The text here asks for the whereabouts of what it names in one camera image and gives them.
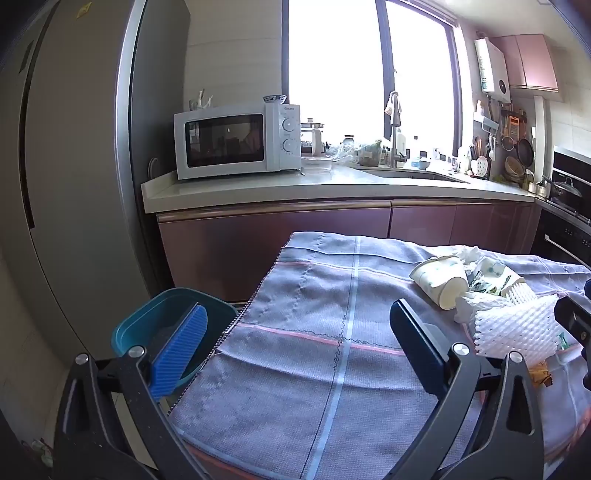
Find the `pot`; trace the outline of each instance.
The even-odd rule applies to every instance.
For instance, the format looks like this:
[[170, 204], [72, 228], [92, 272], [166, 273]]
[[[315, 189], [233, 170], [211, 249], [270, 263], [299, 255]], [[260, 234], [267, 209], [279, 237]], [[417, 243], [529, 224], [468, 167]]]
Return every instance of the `pot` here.
[[545, 176], [544, 180], [552, 185], [550, 200], [562, 203], [575, 212], [579, 211], [583, 196], [579, 190], [573, 187], [573, 179], [566, 177], [566, 181], [552, 181], [552, 179]]

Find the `paper cup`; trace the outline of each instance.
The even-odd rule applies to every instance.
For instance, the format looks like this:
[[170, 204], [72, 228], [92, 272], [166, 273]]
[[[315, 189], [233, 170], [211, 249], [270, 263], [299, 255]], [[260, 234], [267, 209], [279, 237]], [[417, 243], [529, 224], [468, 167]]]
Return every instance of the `paper cup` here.
[[459, 257], [433, 257], [417, 265], [410, 278], [443, 310], [456, 307], [456, 298], [468, 291], [468, 279]]

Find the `window frame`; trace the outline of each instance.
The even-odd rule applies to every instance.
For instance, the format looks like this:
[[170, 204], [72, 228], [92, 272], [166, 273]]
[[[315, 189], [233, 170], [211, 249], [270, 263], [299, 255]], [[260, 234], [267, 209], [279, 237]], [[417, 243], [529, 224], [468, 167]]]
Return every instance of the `window frame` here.
[[[460, 63], [457, 56], [456, 39], [453, 26], [437, 18], [429, 12], [411, 5], [404, 0], [375, 0], [376, 12], [378, 14], [379, 38], [382, 47], [382, 68], [384, 71], [384, 105], [388, 102], [390, 92], [395, 90], [394, 52], [392, 51], [392, 38], [390, 36], [390, 24], [386, 2], [400, 5], [401, 7], [413, 10], [424, 17], [433, 20], [441, 25], [446, 32], [447, 46], [449, 48], [450, 61], [452, 63], [452, 85], [454, 104], [454, 133], [452, 155], [457, 157], [458, 149], [462, 143], [462, 85], [460, 83]], [[281, 0], [281, 93], [286, 95], [286, 102], [290, 100], [290, 58], [289, 58], [289, 36], [290, 36], [290, 0]], [[384, 114], [384, 137], [390, 138], [392, 128], [390, 117]]]

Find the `metal screw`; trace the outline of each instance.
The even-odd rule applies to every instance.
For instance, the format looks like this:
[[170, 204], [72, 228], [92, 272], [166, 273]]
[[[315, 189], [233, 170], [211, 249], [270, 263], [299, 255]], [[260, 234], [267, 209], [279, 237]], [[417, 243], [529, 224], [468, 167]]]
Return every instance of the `metal screw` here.
[[127, 351], [127, 354], [131, 358], [139, 358], [144, 354], [144, 352], [145, 352], [144, 347], [142, 347], [141, 345], [136, 345], [136, 346], [131, 347]]
[[511, 352], [509, 354], [509, 358], [513, 360], [516, 364], [519, 364], [523, 361], [523, 357], [519, 352]]
[[85, 353], [81, 353], [76, 357], [76, 363], [78, 365], [84, 365], [88, 361], [88, 355]]
[[467, 345], [464, 345], [463, 343], [456, 343], [453, 346], [453, 351], [461, 356], [466, 356], [467, 354], [470, 353], [470, 349], [468, 348]]

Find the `kitchen sink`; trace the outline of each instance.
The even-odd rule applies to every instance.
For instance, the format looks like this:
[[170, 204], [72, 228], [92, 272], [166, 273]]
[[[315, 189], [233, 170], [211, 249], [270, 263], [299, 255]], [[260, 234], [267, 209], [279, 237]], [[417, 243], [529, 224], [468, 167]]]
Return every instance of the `kitchen sink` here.
[[370, 175], [376, 175], [377, 177], [385, 177], [388, 179], [424, 179], [424, 180], [443, 180], [443, 181], [455, 181], [458, 183], [466, 183], [463, 180], [455, 179], [450, 176], [435, 173], [433, 171], [422, 171], [422, 170], [408, 170], [408, 169], [385, 169], [385, 168], [359, 168], [358, 170], [369, 173]]

